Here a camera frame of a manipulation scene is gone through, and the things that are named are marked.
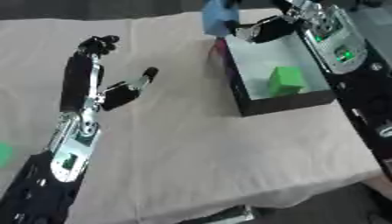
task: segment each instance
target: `floor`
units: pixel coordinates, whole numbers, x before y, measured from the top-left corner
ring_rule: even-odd
[[[315,196],[293,208],[265,213],[247,224],[388,224],[363,185],[351,185]]]
[[[66,18],[116,19],[171,15],[184,11],[199,11],[206,0],[2,0],[0,19]],[[355,0],[326,0],[342,7]],[[272,7],[270,0],[244,0],[242,8]]]

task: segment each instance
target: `cable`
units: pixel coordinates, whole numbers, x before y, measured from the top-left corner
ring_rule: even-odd
[[[377,222],[375,222],[375,218],[382,219],[383,223],[390,223],[389,221],[386,221],[385,219],[383,219],[379,213],[369,212],[369,213],[367,213],[367,224],[377,224]]]

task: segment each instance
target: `green block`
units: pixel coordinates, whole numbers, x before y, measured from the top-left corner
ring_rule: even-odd
[[[0,143],[0,168],[5,167],[11,159],[12,148],[6,143]]]
[[[268,87],[272,97],[295,95],[305,87],[305,81],[298,67],[277,66],[269,78]]]

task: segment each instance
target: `robotic hand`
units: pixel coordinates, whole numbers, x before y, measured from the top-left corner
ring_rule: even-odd
[[[0,200],[4,224],[61,224],[74,203],[101,134],[95,115],[135,100],[158,70],[149,68],[136,81],[119,82],[98,92],[103,55],[116,49],[116,36],[92,37],[66,65],[60,116],[51,141],[31,156]]]
[[[273,0],[282,16],[256,24],[227,22],[238,38],[263,43],[296,33],[325,76],[348,120],[392,180],[392,71],[338,6]]]

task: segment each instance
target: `table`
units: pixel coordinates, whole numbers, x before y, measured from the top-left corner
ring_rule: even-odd
[[[244,11],[256,21],[277,12]],[[240,118],[199,13],[138,20],[0,22],[0,140],[15,155],[1,193],[53,133],[63,69],[91,35],[122,37],[103,85],[160,74],[129,106],[101,114],[103,135],[68,223],[173,223],[238,204],[291,207],[380,168],[340,106]]]

